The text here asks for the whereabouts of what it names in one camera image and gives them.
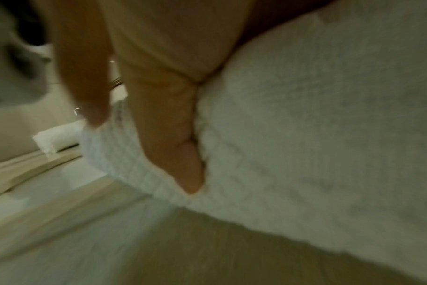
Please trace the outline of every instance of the textured white fabric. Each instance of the textured white fabric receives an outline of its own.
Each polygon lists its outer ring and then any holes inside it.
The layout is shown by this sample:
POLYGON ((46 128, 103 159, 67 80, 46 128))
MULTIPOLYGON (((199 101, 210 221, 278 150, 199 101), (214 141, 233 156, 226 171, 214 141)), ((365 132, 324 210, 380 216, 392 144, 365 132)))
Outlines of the textured white fabric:
POLYGON ((83 153, 173 204, 427 280, 427 0, 339 0, 273 29, 197 108, 194 197, 146 160, 126 101, 83 153))
POLYGON ((54 154, 62 149, 79 144, 83 120, 53 127, 37 133, 33 140, 45 154, 54 154))

